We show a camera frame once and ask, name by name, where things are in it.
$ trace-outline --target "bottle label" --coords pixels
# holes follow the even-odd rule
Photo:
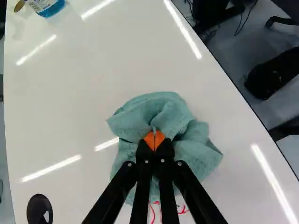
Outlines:
[[[54,5],[58,0],[26,0],[29,5],[37,12],[40,13],[47,8]]]

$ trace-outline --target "black round object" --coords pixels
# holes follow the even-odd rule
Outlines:
[[[44,214],[49,213],[49,221]],[[50,201],[45,195],[36,194],[32,196],[27,205],[28,224],[53,224],[53,209]]]

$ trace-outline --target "black bag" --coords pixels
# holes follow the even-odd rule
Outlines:
[[[248,74],[245,87],[258,99],[268,99],[299,74],[299,47],[257,65]]]

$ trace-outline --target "white table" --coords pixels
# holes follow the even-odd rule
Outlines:
[[[169,0],[71,0],[48,20],[8,1],[4,56],[14,216],[36,193],[54,223],[81,223],[117,153],[105,120],[127,100],[175,91],[224,153],[203,186],[229,224],[298,224],[299,183],[265,128]],[[129,220],[130,207],[120,216]],[[192,223],[188,214],[182,223]]]

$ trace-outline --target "teal towel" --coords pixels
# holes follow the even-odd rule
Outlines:
[[[209,140],[208,124],[197,121],[185,101],[174,92],[149,93],[133,98],[107,121],[112,132],[120,138],[110,178],[125,161],[135,162],[139,140],[156,129],[173,141],[175,160],[184,160],[199,181],[207,177],[223,157]],[[134,193],[135,187],[126,203],[133,204]],[[155,177],[151,182],[149,200],[159,200],[159,185]]]

